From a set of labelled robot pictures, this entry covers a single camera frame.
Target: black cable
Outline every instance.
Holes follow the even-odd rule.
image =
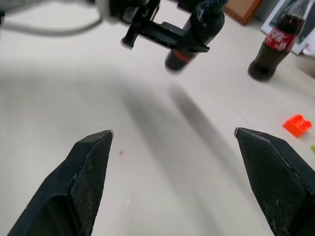
[[[42,37],[67,37],[67,36],[75,36],[81,33],[85,33],[94,29],[102,23],[102,19],[98,19],[86,26],[74,28],[74,29],[45,29],[45,28],[37,28],[17,23],[4,22],[1,29],[7,31],[14,31],[20,33],[26,33],[36,36]]]

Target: red label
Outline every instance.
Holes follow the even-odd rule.
[[[282,32],[281,30],[275,27],[265,38],[265,43],[267,44],[267,46],[277,51],[283,50],[291,51],[296,41],[296,39],[292,40],[292,38],[293,38],[292,34]]]

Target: white floor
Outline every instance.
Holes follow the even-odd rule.
[[[97,14],[51,3],[7,23],[70,29]],[[188,15],[163,1],[157,21],[182,27]],[[114,130],[94,236],[271,236],[250,190],[235,127],[287,140],[315,168],[315,128],[298,140],[282,123],[315,123],[315,80],[294,55],[269,83],[247,75],[264,34],[230,18],[181,74],[168,53],[125,26],[103,24],[72,37],[3,30],[0,38],[0,235],[8,233],[43,179],[74,143]]]

